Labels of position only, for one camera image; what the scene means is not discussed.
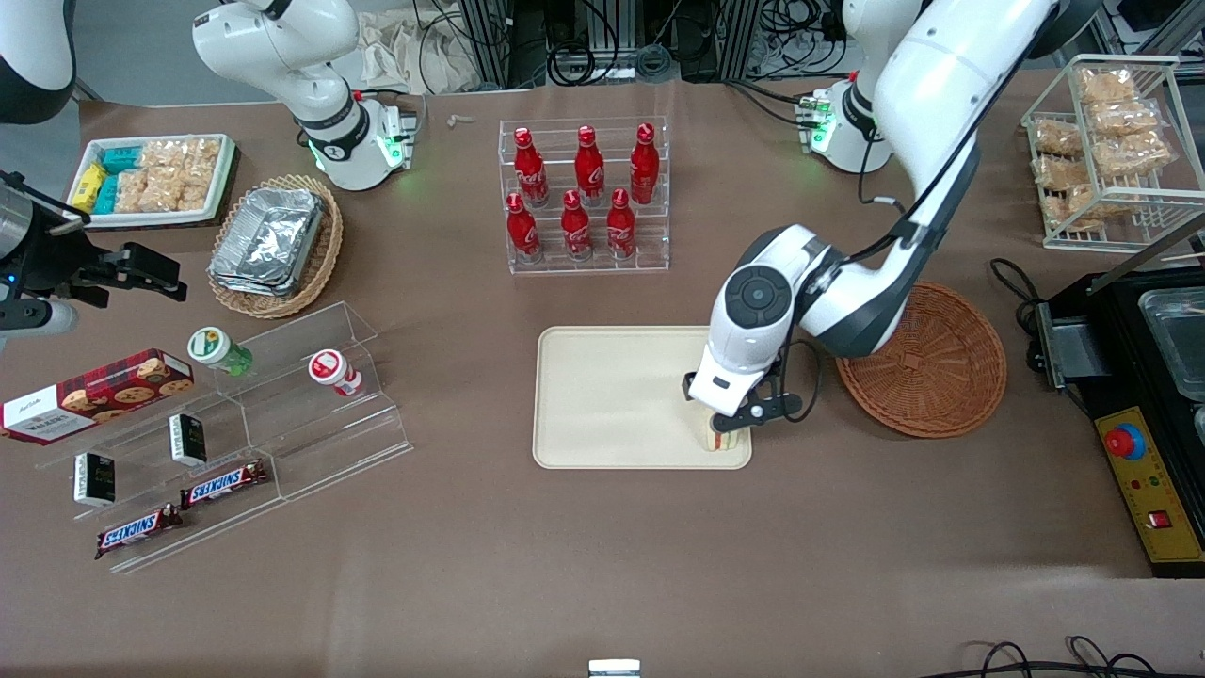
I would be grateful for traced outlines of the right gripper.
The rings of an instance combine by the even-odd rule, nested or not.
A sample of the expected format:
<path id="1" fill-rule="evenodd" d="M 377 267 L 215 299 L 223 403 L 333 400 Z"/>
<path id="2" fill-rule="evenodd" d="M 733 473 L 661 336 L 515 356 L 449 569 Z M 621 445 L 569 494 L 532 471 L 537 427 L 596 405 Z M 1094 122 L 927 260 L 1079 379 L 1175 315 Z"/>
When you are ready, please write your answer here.
<path id="1" fill-rule="evenodd" d="M 154 291 L 184 303 L 188 284 L 180 279 L 180 263 L 139 243 L 125 243 L 118 271 L 111 252 L 86 235 L 86 223 L 69 220 L 45 226 L 22 220 L 2 222 L 2 301 L 48 295 L 107 308 L 108 289 Z"/>

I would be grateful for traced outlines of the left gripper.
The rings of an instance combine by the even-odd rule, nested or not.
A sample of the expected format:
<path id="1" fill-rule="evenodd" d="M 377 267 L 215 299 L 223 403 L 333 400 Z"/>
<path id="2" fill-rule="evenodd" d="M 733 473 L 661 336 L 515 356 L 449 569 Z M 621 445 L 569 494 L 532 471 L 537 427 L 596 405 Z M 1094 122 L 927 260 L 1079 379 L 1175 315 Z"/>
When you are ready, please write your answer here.
<path id="1" fill-rule="evenodd" d="M 706 342 L 696 372 L 682 378 L 682 395 L 687 402 L 705 405 L 717 415 L 717 432 L 731 434 L 745 428 L 758 428 L 778 419 L 803 415 L 803 397 L 782 393 L 762 395 L 762 387 L 780 387 L 780 344 L 770 353 L 769 362 L 758 369 L 736 369 L 721 361 L 718 348 Z"/>

